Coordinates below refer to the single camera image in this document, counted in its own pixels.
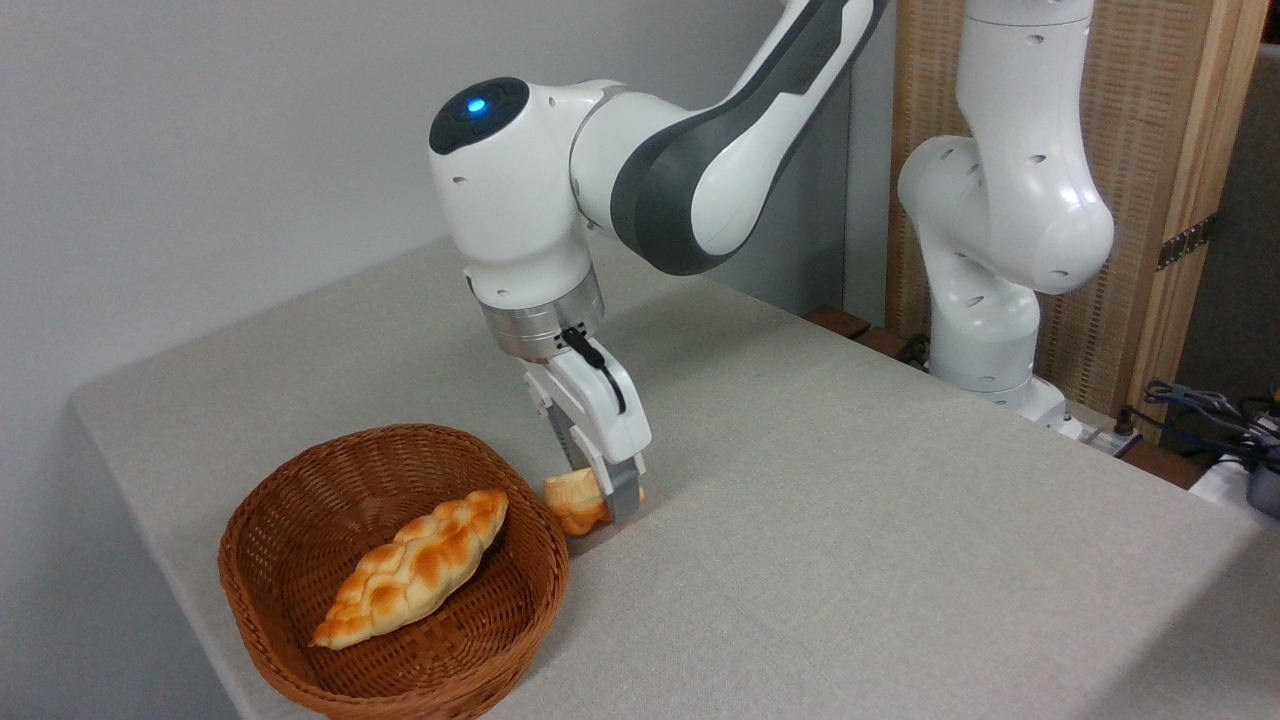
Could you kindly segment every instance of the bread roll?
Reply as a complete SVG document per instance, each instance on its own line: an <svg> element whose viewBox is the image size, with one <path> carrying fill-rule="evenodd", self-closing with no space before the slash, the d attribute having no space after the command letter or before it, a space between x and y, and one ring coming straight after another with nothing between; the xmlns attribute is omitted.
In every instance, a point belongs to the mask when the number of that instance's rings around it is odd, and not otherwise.
<svg viewBox="0 0 1280 720"><path fill-rule="evenodd" d="M507 493L442 502L376 547L338 588L312 646L342 650L426 618L471 579L507 518Z"/></svg>
<svg viewBox="0 0 1280 720"><path fill-rule="evenodd" d="M582 537L596 523L612 521L600 486L595 482L595 471L590 468L547 478L543 500L568 536ZM644 488L640 488L640 502L644 502Z"/></svg>

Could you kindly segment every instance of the table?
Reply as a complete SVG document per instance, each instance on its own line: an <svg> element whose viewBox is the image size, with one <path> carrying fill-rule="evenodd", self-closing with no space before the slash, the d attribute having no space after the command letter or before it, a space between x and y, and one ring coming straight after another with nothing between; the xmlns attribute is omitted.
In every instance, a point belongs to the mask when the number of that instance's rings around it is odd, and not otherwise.
<svg viewBox="0 0 1280 720"><path fill-rule="evenodd" d="M573 546L492 717L1266 717L1280 537L918 370L621 246L602 341L654 429L644 514ZM436 243L81 388L102 454L244 717L218 582L230 512L303 448L429 421L535 487L567 469Z"/></svg>

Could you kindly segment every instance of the wicker basket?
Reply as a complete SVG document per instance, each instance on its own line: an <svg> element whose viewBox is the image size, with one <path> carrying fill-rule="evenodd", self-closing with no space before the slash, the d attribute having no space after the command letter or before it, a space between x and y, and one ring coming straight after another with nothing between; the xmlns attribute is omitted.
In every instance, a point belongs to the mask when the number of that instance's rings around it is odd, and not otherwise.
<svg viewBox="0 0 1280 720"><path fill-rule="evenodd" d="M340 651L307 647L366 551L438 503L498 487L509 506L475 577L425 620ZM244 647L266 682L340 719L476 717L529 670L568 580L564 536L480 439L392 425L303 451L236 510L218 553Z"/></svg>

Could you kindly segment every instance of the bread crust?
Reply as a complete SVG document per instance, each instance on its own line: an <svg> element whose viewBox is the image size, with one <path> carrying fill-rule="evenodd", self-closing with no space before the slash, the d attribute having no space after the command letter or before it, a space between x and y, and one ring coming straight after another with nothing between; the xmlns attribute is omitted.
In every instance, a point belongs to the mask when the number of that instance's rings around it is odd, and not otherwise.
<svg viewBox="0 0 1280 720"><path fill-rule="evenodd" d="M435 612L471 579L507 518L507 493L475 491L411 520L338 588L312 646L342 650Z"/></svg>

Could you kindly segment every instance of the black cable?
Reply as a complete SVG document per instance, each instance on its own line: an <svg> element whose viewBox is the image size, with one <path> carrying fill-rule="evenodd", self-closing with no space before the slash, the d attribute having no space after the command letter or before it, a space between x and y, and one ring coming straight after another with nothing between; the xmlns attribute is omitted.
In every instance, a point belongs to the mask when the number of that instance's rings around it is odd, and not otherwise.
<svg viewBox="0 0 1280 720"><path fill-rule="evenodd" d="M1197 445L1199 447L1204 447L1207 450L1215 450L1224 455L1234 455L1236 457L1240 457L1242 460L1261 462L1271 468L1272 470L1280 471L1280 462L1276 462L1274 459L1271 459L1271 456L1267 452L1257 452L1252 447L1244 445L1231 445L1185 433L1169 424L1161 423L1160 420L1142 413L1140 410L1138 410L1132 405L1125 405L1124 409L1132 413L1134 416L1142 419L1144 423L1160 428L1161 430L1176 437L1178 439L1189 442L1192 445Z"/></svg>
<svg viewBox="0 0 1280 720"><path fill-rule="evenodd" d="M897 351L893 356L899 363L919 363L924 365L929 361L929 336L924 333L915 333L914 336L906 338L906 345L902 350Z"/></svg>
<svg viewBox="0 0 1280 720"><path fill-rule="evenodd" d="M618 398L618 415L625 414L627 411L627 401L622 397L622 388L618 387L618 382L613 379L613 373L609 373L604 355L602 355L600 351L586 340L582 331L577 328L566 329L561 333L561 337L564 338L564 345L572 347L575 352L582 356L582 360L586 360L588 365L604 373L604 379L609 380L609 386L613 388L613 395Z"/></svg>

